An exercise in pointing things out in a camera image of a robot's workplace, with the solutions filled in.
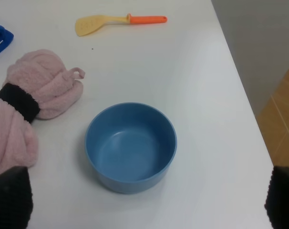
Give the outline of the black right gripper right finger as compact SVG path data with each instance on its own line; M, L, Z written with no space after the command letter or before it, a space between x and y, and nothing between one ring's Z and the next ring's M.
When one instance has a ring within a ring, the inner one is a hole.
M274 166L264 205L274 229L289 229L289 167Z

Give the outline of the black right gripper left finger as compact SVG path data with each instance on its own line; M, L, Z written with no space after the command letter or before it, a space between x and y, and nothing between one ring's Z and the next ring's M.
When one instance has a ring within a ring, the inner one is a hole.
M33 211L27 167L16 166L0 174L0 229L25 229Z

